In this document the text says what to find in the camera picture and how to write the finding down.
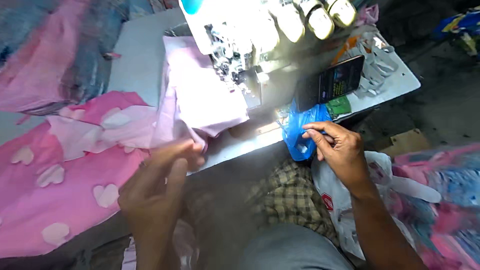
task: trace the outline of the hand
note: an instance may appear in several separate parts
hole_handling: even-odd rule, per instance
[[[193,140],[160,149],[120,189],[119,205],[137,243],[160,245],[175,227],[187,169],[201,166]]]
[[[302,137],[312,138],[317,145],[318,160],[325,159],[351,194],[362,192],[365,183],[371,185],[363,142],[358,133],[330,121],[309,123],[303,129],[307,132]]]

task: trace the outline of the finger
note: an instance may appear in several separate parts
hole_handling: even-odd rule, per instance
[[[202,165],[205,164],[205,158],[200,155],[192,155],[186,158],[188,161],[188,171],[197,171]]]
[[[327,142],[328,142],[329,144],[332,145],[332,144],[335,143],[335,140],[334,140],[330,135],[328,135],[328,134],[323,134],[323,136],[324,136],[325,140],[327,140]]]
[[[312,138],[312,140],[315,142],[318,150],[320,150],[323,156],[328,156],[332,153],[333,148],[330,143],[325,139],[323,134],[313,129],[307,130],[307,133],[310,138]]]
[[[178,159],[173,163],[172,170],[167,176],[167,198],[174,199],[181,195],[187,176],[188,161]]]
[[[312,122],[306,125],[303,125],[303,129],[314,129],[318,131],[325,131],[328,135],[330,135],[333,138],[337,138],[340,135],[343,135],[345,133],[348,133],[349,130],[337,125],[335,123],[332,123],[330,121],[326,122]]]
[[[324,155],[322,154],[320,149],[318,149],[318,147],[317,147],[317,159],[318,159],[318,161],[324,160]]]
[[[194,143],[194,141],[189,139],[181,143],[163,147],[154,152],[152,154],[152,158],[150,159],[149,165],[151,164],[157,167],[168,167],[180,156],[188,156],[192,153],[200,151],[201,150],[198,149],[198,146]]]

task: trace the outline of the blue fabric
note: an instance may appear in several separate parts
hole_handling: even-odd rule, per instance
[[[477,263],[480,263],[480,234],[474,230],[461,230],[455,235],[465,252]]]
[[[0,67],[59,4],[60,0],[0,1]]]
[[[130,20],[153,14],[149,0],[130,0]]]
[[[104,94],[110,79],[112,52],[122,24],[129,19],[129,0],[93,0],[83,20],[75,62],[64,77],[65,96],[86,102]]]
[[[453,168],[432,172],[429,185],[448,202],[463,207],[480,207],[480,170]]]
[[[302,126],[311,122],[331,120],[325,104],[317,104],[310,110],[298,112],[295,100],[292,101],[288,125],[283,127],[282,137],[294,161],[309,159],[317,148],[312,139],[301,137],[305,133]]]

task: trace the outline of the plaid shirt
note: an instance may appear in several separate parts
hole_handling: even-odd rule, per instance
[[[251,188],[247,203],[266,223],[293,223],[309,228],[339,246],[330,214],[318,194],[309,167],[288,159],[277,166],[267,179]]]

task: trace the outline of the blue printed fabric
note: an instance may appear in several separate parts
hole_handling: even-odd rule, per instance
[[[28,40],[30,33],[60,4],[60,0],[0,1],[0,67]]]
[[[442,194],[445,201],[463,207],[480,206],[480,170],[445,169],[429,175],[429,185]]]
[[[474,230],[461,230],[455,235],[463,250],[476,261],[480,263],[480,234]]]
[[[104,94],[110,79],[111,61],[105,53],[113,51],[122,24],[129,19],[129,0],[92,0],[85,13],[75,62],[63,82],[64,95],[86,102]]]

